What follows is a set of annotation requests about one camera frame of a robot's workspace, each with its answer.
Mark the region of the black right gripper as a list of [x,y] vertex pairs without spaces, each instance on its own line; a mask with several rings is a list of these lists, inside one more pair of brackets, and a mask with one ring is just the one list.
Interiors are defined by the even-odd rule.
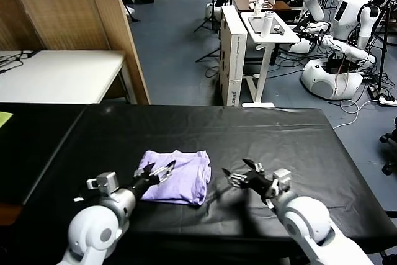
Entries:
[[261,201],[266,203],[267,200],[270,200],[274,194],[274,191],[272,190],[273,182],[261,175],[264,174],[264,168],[260,162],[255,162],[246,158],[243,158],[243,162],[255,172],[238,174],[232,173],[228,169],[223,168],[222,171],[226,176],[228,183],[233,187],[252,189],[260,196]]

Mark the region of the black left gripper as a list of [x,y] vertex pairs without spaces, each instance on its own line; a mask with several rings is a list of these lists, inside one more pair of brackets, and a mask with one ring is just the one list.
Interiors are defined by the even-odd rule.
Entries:
[[172,174],[176,161],[173,160],[165,166],[162,166],[152,171],[155,163],[148,163],[144,167],[138,168],[134,172],[134,178],[132,180],[132,193],[136,199],[140,199],[146,193],[146,191],[154,185],[164,182]]

